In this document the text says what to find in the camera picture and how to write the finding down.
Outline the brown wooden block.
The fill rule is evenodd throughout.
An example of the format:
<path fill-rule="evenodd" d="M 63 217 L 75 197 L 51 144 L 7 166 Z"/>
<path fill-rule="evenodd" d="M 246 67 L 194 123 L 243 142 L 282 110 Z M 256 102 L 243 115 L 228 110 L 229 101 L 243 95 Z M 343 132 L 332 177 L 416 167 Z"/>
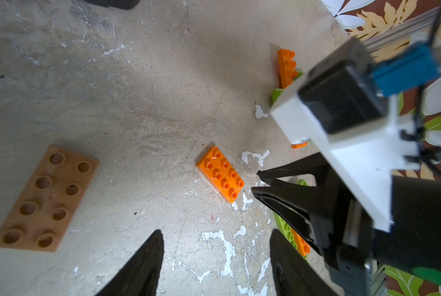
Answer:
<path fill-rule="evenodd" d="M 99 164 L 50 145 L 0 227 L 0 248 L 56 252 Z"/>

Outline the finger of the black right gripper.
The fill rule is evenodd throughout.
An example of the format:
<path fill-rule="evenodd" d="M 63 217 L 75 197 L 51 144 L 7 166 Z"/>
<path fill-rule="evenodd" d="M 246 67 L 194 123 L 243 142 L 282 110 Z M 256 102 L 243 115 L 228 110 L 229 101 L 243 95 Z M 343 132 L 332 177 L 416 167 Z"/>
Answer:
<path fill-rule="evenodd" d="M 280 178 L 313 175 L 316 180 L 316 185 L 323 187 L 329 170 L 330 165 L 328 161 L 318 152 L 284 166 L 265 171 L 258 171 L 257 175 L 260 177 L 261 181 L 271 187 L 284 187 L 290 185 L 290 183 L 282 181 Z"/>

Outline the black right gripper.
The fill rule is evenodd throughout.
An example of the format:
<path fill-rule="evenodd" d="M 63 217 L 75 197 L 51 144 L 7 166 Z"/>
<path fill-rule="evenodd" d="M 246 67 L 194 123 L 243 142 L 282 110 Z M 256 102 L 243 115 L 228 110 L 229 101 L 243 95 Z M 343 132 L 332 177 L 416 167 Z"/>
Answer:
<path fill-rule="evenodd" d="M 325 255 L 332 281 L 348 296 L 370 295 L 371 260 L 441 286 L 441 181 L 393 176 L 390 231 L 374 229 L 361 210 L 353 243 L 343 236 L 347 211 L 358 201 L 329 165 L 324 188 L 253 187 L 252 193 Z"/>

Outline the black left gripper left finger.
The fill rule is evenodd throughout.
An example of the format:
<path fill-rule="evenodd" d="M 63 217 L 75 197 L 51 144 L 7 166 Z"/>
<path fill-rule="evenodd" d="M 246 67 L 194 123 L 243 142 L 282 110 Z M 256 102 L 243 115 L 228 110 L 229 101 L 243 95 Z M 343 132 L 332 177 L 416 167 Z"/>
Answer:
<path fill-rule="evenodd" d="M 98 295 L 155 296 L 163 258 L 163 235 L 157 229 Z"/>

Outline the long orange lego plate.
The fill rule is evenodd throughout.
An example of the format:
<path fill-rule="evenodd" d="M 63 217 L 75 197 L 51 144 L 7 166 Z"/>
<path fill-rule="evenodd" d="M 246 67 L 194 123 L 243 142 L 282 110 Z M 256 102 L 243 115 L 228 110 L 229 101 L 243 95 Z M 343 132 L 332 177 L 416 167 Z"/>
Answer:
<path fill-rule="evenodd" d="M 298 77 L 296 71 L 295 52 L 288 49 L 280 49 L 277 52 L 279 73 L 281 78 L 281 88 L 285 89 L 291 85 Z"/>

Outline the lime green lego plate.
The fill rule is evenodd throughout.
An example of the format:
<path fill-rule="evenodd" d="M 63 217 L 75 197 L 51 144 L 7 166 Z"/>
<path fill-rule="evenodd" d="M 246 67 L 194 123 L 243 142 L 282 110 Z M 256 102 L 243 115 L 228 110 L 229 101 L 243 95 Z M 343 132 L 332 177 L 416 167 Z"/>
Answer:
<path fill-rule="evenodd" d="M 285 238 L 289 241 L 289 243 L 293 246 L 293 248 L 298 252 L 295 248 L 295 241 L 293 239 L 292 227 L 278 214 L 274 213 L 274 218 L 277 224 L 279 231 L 285 236 Z"/>
<path fill-rule="evenodd" d="M 278 100 L 278 98 L 281 96 L 282 93 L 283 93 L 283 89 L 276 88 L 275 90 L 273 90 L 271 94 L 272 104 L 275 104 L 275 102 Z"/>

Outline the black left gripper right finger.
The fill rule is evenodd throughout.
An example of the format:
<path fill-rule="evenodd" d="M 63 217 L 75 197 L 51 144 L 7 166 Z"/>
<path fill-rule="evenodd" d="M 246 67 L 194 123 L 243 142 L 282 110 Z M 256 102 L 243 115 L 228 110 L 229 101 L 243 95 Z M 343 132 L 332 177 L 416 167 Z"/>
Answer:
<path fill-rule="evenodd" d="M 278 230 L 270 238 L 272 274 L 279 296 L 335 296 L 337 293 L 308 265 Z"/>

